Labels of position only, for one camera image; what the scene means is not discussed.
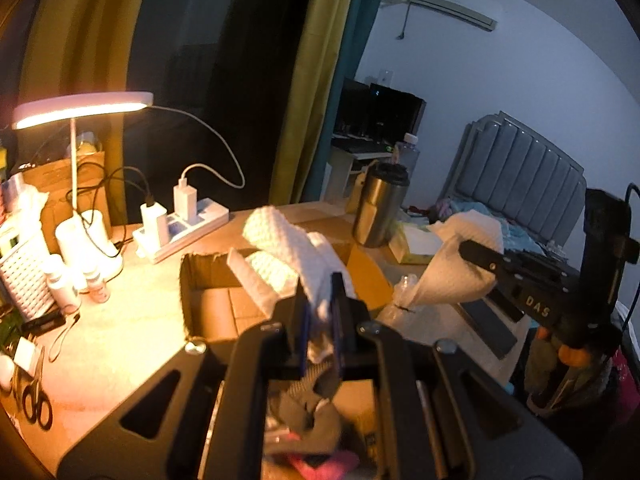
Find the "white paper towel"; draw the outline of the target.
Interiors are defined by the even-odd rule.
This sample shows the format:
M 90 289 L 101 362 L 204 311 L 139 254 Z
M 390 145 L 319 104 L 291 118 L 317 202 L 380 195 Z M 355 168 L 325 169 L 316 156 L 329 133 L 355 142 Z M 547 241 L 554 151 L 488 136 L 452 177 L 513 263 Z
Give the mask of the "white paper towel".
M 464 240 L 460 234 L 442 240 L 439 251 L 408 296 L 407 307 L 474 301 L 495 287 L 494 274 L 460 257 L 459 246 Z

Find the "white waffle towel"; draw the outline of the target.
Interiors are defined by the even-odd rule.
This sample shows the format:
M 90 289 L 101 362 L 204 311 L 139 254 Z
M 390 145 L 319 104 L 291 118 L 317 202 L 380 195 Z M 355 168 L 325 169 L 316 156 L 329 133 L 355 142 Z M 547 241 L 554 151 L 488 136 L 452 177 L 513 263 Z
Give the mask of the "white waffle towel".
M 314 318 L 326 323 L 331 318 L 334 272 L 343 275 L 347 295 L 355 296 L 346 266 L 326 237 L 294 226 L 277 208 L 265 206 L 254 210 L 243 226 L 242 237 L 257 250 L 244 257 L 238 250 L 230 249 L 228 266 L 255 301 L 274 292 L 277 303 L 293 295 L 297 282 L 301 281 Z

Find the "pink fuzzy sock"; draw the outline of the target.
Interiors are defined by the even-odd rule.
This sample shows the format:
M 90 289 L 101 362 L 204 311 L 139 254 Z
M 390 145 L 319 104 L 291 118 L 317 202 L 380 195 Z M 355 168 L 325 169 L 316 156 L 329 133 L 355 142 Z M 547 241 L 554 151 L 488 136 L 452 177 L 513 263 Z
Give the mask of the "pink fuzzy sock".
M 349 451 L 336 451 L 317 466 L 311 465 L 311 456 L 288 454 L 288 463 L 306 480 L 341 480 L 360 464 L 359 457 Z

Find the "blue bed blanket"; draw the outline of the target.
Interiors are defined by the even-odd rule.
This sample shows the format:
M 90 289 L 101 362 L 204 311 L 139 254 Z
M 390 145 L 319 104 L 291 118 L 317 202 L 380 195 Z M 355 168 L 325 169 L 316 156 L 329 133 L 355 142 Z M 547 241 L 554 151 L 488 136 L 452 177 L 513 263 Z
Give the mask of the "blue bed blanket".
M 427 229 L 442 240 L 460 234 L 465 240 L 477 240 L 500 254 L 531 252 L 544 255 L 541 246 L 523 228 L 493 214 L 479 202 L 445 198 L 428 212 L 430 225 Z

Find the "yellow tissue pack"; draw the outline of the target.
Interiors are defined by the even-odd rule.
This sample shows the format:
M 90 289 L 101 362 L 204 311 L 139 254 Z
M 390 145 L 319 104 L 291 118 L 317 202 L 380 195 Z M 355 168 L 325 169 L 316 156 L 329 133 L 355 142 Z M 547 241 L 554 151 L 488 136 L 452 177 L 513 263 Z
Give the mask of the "yellow tissue pack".
M 399 264 L 429 264 L 442 246 L 440 237 L 429 229 L 399 222 L 388 248 Z

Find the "cardboard box tray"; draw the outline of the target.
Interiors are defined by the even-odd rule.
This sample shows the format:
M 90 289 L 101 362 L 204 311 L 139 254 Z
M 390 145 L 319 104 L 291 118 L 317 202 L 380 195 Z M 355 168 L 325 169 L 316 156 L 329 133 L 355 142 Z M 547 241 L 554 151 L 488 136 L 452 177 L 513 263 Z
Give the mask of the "cardboard box tray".
M 334 243 L 358 299 L 376 312 L 393 297 L 393 286 L 375 260 L 354 243 Z M 226 254 L 187 254 L 179 272 L 183 324 L 188 338 L 233 340 L 270 318 L 277 295 L 254 300 L 228 266 Z

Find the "grey upholstered headboard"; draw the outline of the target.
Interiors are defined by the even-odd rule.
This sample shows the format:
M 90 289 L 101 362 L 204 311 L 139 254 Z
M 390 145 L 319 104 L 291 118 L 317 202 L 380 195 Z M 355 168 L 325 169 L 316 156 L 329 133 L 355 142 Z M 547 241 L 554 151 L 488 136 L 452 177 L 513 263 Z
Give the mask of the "grey upholstered headboard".
M 466 126 L 440 196 L 477 202 L 541 243 L 565 245 L 585 206 L 584 168 L 506 113 Z

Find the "stainless steel tumbler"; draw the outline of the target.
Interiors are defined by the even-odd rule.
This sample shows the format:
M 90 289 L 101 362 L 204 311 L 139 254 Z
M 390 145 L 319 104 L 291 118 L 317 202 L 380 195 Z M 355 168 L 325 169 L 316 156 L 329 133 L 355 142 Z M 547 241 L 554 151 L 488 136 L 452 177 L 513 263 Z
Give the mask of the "stainless steel tumbler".
M 375 162 L 369 167 L 352 228 L 358 244 L 375 248 L 390 239 L 409 183 L 408 170 L 401 164 Z

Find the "clear water bottle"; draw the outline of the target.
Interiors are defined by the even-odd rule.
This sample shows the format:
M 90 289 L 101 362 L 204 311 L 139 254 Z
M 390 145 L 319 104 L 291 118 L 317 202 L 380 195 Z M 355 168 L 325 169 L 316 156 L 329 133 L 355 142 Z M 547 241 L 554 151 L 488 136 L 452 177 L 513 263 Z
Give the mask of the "clear water bottle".
M 395 144 L 392 154 L 392 162 L 404 166 L 408 176 L 412 177 L 414 168 L 420 156 L 418 149 L 418 137 L 411 133 L 406 133 L 404 140 Z

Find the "white power strip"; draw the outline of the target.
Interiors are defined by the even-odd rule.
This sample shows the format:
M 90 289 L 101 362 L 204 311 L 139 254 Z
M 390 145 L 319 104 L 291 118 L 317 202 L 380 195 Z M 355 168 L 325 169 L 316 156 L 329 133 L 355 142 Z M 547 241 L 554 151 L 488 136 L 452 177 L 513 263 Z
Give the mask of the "white power strip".
M 184 222 L 175 213 L 155 207 L 156 212 L 143 215 L 142 227 L 134 231 L 137 255 L 159 263 L 186 248 L 203 236 L 221 228 L 230 220 L 230 211 L 210 198 L 198 200 L 198 215 L 194 222 Z

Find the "black monitor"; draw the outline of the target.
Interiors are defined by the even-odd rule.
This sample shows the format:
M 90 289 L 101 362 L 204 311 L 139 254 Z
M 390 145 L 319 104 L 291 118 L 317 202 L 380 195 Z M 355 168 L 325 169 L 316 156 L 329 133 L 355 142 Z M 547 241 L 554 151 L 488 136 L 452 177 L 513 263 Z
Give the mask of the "black monitor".
M 426 109 L 420 96 L 382 84 L 345 79 L 333 133 L 342 138 L 394 145 L 418 134 Z

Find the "small white pill bottle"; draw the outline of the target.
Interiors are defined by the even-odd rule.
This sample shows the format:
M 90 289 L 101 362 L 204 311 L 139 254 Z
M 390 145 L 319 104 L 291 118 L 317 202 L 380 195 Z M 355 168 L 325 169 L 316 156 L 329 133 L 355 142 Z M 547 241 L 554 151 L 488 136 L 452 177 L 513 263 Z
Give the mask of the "small white pill bottle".
M 105 304 L 110 299 L 111 294 L 106 286 L 106 281 L 102 278 L 98 270 L 85 273 L 87 290 L 90 298 L 97 304 Z

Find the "yellow curtain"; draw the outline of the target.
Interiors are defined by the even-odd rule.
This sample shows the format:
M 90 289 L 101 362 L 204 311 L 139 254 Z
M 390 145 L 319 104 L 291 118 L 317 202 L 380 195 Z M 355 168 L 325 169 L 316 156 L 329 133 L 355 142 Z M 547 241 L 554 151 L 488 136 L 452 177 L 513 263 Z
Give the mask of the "yellow curtain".
M 322 131 L 352 0 L 309 0 L 274 160 L 269 203 L 297 202 Z

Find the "white air conditioner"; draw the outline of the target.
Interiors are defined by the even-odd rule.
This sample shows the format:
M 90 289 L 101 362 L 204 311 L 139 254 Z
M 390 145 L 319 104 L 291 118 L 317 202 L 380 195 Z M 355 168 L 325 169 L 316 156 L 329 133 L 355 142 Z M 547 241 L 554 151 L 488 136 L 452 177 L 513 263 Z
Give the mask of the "white air conditioner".
M 420 6 L 450 18 L 465 22 L 485 32 L 493 32 L 499 21 L 501 10 L 488 0 L 383 0 L 386 6 L 405 3 Z

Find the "white keyboard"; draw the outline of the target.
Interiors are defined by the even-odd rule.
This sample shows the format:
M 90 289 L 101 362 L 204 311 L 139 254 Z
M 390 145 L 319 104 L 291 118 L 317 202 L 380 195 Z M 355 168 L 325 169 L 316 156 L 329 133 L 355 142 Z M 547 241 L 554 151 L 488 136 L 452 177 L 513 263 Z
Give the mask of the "white keyboard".
M 50 256 L 41 222 L 20 230 L 17 224 L 1 228 L 1 279 L 25 321 L 44 315 L 54 300 L 42 265 Z

